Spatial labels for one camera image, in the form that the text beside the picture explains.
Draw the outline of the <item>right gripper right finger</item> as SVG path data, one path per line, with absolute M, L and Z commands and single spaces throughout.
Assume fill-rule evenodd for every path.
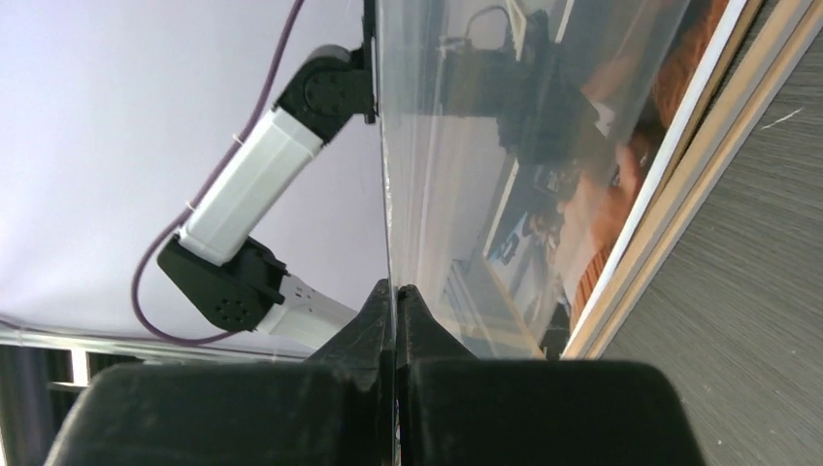
M 397 296 L 401 459 L 406 465 L 701 465 L 678 394 L 625 360 L 482 359 Z

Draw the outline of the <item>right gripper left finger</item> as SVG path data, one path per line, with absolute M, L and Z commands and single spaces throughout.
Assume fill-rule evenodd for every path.
M 390 465 L 391 294 L 302 362 L 120 364 L 96 376 L 49 465 Z

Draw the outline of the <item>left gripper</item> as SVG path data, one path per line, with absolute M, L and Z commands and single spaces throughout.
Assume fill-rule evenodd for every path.
M 608 163 L 613 144 L 597 126 L 598 110 L 568 76 L 546 11 L 526 15 L 520 29 L 509 25 L 497 49 L 452 37 L 442 56 L 442 114 L 494 119 L 500 146 L 519 164 Z

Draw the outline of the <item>clear acrylic sheet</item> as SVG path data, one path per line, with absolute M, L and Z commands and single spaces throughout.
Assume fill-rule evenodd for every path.
M 444 65 L 423 48 L 467 35 L 480 49 L 505 39 L 500 5 L 509 1 L 380 1 L 379 70 L 385 75 L 387 121 L 381 122 L 386 178 L 389 266 L 397 285 L 414 285 L 438 322 L 461 339 L 444 286 L 455 261 L 470 259 L 483 243 L 506 182 L 507 153 L 491 118 L 416 114 L 442 91 Z M 572 73 L 583 78 L 595 61 L 618 49 L 633 23 L 661 32 L 642 13 L 644 1 L 520 1 L 550 11 L 551 25 L 573 37 Z

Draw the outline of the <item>white wooden picture frame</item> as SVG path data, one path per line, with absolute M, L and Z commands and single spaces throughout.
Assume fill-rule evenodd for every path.
M 778 1 L 643 218 L 566 359 L 597 358 L 822 28 L 819 1 Z

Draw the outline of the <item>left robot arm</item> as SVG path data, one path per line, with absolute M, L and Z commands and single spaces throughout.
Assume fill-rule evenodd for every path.
M 423 48 L 427 60 L 444 65 L 446 88 L 432 105 L 411 109 L 493 119 L 501 147 L 522 168 L 568 163 L 573 133 L 602 134 L 605 114 L 561 70 L 563 31 L 551 25 L 549 10 L 520 1 L 500 10 L 506 26 L 497 49 L 479 49 L 467 35 Z M 351 308 L 291 274 L 250 234 L 353 117 L 387 121 L 378 15 L 378 3 L 366 2 L 359 48 L 314 50 L 272 106 L 257 106 L 191 207 L 152 248 L 161 270 L 221 338 L 261 332 L 318 348 L 353 319 Z

